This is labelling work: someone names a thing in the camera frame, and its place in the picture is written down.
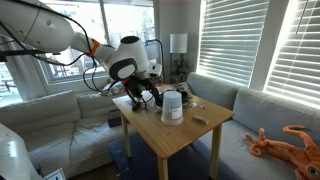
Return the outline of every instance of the orange octopus plush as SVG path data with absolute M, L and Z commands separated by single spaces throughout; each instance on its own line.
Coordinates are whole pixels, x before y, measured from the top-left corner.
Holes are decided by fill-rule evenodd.
M 296 165 L 297 169 L 295 170 L 295 173 L 299 180 L 320 179 L 320 149 L 308 134 L 294 130 L 302 128 L 304 128 L 304 126 L 290 125 L 284 127 L 283 131 L 288 134 L 299 136 L 304 141 L 304 150 L 289 143 L 267 139 L 264 135 L 263 128 L 259 129 L 258 141 L 253 140 L 248 133 L 245 135 L 252 143 L 250 147 L 251 154 L 261 157 L 263 152 L 266 152 L 271 156 Z

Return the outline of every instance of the white blinds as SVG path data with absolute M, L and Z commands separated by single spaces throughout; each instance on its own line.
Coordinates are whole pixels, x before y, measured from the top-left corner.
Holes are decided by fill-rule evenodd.
M 289 8 L 295 11 L 265 91 L 320 107 L 320 1 L 296 0 Z
M 249 85 L 268 0 L 208 0 L 197 73 Z

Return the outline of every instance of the sofa cushion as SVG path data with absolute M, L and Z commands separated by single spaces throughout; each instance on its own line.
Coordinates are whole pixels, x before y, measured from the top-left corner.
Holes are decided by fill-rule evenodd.
M 122 126 L 110 128 L 107 116 L 83 118 L 76 123 L 71 145 L 71 163 L 78 163 L 109 152 L 108 144 L 123 137 Z
M 296 179 L 295 166 L 276 159 L 268 154 L 259 158 L 250 153 L 250 142 L 245 133 L 250 133 L 257 139 L 257 133 L 242 126 L 234 120 L 222 125 L 222 135 L 219 154 L 218 179 L 222 180 L 288 180 Z M 193 143 L 209 162 L 212 143 L 212 131 Z
M 31 161 L 40 164 L 43 173 L 49 174 L 59 168 L 70 166 L 70 146 L 74 123 L 61 123 L 31 133 L 21 134 Z
M 233 108 L 238 89 L 241 87 L 214 77 L 196 73 L 188 75 L 187 83 L 194 95 L 228 109 Z
M 112 99 L 124 95 L 126 94 L 122 93 L 108 97 L 97 92 L 77 94 L 82 118 L 108 115 L 109 111 L 117 109 Z
M 0 123 L 18 134 L 41 130 L 61 123 L 74 122 L 80 116 L 77 97 L 73 91 L 0 108 Z
M 264 128 L 269 139 L 304 147 L 300 138 L 282 131 L 287 125 L 302 125 L 315 143 L 320 144 L 320 111 L 315 108 L 243 88 L 237 94 L 233 111 L 234 120 L 255 132 Z

